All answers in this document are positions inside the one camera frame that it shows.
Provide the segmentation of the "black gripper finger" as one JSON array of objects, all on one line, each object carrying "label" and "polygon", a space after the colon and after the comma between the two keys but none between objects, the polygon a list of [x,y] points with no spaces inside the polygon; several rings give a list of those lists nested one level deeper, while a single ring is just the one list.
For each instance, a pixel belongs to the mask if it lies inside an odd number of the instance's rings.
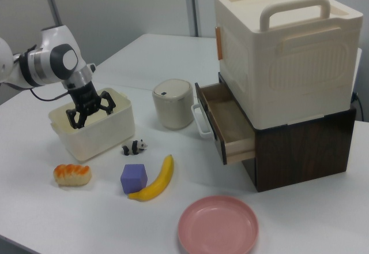
[{"label": "black gripper finger", "polygon": [[109,92],[103,91],[99,95],[99,110],[103,110],[107,115],[110,115],[114,112],[114,108],[116,108],[116,104],[110,95]]},{"label": "black gripper finger", "polygon": [[66,110],[66,115],[69,120],[70,126],[73,129],[81,129],[85,126],[88,115],[83,112],[77,111],[77,109]]}]

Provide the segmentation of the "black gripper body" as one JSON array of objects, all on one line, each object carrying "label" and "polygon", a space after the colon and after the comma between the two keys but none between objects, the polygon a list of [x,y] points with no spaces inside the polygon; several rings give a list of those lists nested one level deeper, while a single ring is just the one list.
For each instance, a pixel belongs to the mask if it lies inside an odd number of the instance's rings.
[{"label": "black gripper body", "polygon": [[85,86],[68,90],[75,108],[66,110],[68,115],[92,115],[100,109],[101,97],[97,94],[93,83],[90,81]]}]

